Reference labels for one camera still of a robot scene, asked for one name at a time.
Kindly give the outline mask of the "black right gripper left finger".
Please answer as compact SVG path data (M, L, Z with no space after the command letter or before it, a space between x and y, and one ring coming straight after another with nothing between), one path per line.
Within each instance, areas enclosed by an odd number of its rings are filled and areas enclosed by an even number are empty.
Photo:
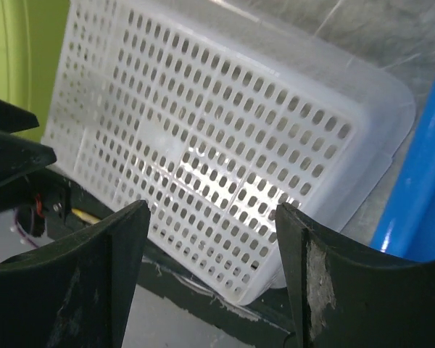
M138 200L0 263L0 347L121 347L151 213Z

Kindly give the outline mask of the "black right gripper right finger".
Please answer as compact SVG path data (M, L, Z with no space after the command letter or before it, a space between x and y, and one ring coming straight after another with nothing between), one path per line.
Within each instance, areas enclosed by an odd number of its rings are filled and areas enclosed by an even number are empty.
M298 347L435 347L435 260L384 254L289 203L275 229Z

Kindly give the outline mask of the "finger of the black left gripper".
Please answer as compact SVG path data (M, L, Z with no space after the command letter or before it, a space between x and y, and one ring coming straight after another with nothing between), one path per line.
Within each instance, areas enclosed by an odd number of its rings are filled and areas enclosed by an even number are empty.
M0 131L0 187L56 161L51 147Z
M38 119L32 112L0 100L0 131L16 133L38 126Z

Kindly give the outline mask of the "green plastic tub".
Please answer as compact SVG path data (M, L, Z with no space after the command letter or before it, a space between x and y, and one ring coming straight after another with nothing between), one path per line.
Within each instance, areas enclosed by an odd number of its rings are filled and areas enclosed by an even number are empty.
M69 8L0 0L0 100L36 115L39 126L18 133L32 141L45 131Z

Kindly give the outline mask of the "blue plastic tub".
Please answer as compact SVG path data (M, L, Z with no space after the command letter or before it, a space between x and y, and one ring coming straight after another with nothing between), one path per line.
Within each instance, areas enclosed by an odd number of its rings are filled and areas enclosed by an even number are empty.
M435 81L370 247L435 260Z

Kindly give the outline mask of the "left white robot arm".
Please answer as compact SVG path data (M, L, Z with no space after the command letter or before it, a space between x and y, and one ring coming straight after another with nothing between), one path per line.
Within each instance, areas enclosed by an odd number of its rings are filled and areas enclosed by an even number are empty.
M46 145L16 132L37 128L37 117L0 100L0 213L14 210L21 234L41 237L47 218L65 222L70 210L70 190L47 168L57 156Z

